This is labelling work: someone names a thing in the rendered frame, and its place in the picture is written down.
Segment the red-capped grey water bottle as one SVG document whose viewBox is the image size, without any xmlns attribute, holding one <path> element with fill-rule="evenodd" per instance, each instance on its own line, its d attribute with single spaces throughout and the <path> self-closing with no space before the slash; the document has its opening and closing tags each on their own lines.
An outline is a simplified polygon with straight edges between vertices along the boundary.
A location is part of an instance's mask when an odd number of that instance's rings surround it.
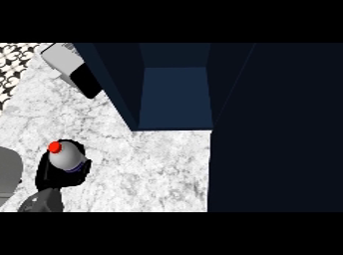
<svg viewBox="0 0 343 255">
<path fill-rule="evenodd" d="M 66 172 L 79 170 L 86 158 L 70 142 L 52 141 L 48 145 L 48 151 L 48 161 L 54 167 Z"/>
</svg>

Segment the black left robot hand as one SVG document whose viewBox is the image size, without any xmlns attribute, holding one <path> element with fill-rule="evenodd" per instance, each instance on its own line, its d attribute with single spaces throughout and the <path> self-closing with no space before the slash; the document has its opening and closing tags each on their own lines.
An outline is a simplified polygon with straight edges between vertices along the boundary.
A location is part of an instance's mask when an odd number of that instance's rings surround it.
<svg viewBox="0 0 343 255">
<path fill-rule="evenodd" d="M 79 149 L 82 155 L 85 155 L 83 146 L 76 141 L 70 139 L 58 139 L 57 141 L 70 142 Z M 36 189 L 40 191 L 46 188 L 61 189 L 63 187 L 80 185 L 89 173 L 91 161 L 86 159 L 77 171 L 66 172 L 64 170 L 58 169 L 51 165 L 48 161 L 48 154 L 49 151 L 46 149 L 45 153 L 42 154 L 36 169 L 34 175 Z"/>
</svg>

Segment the dark blue open cabinet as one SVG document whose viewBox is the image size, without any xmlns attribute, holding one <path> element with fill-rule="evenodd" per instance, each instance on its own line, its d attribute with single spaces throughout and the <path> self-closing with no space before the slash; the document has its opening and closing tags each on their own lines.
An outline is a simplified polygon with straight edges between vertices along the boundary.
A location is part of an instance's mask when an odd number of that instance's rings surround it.
<svg viewBox="0 0 343 255">
<path fill-rule="evenodd" d="M 74 48 L 129 130 L 213 128 L 249 43 L 77 43 Z"/>
</svg>

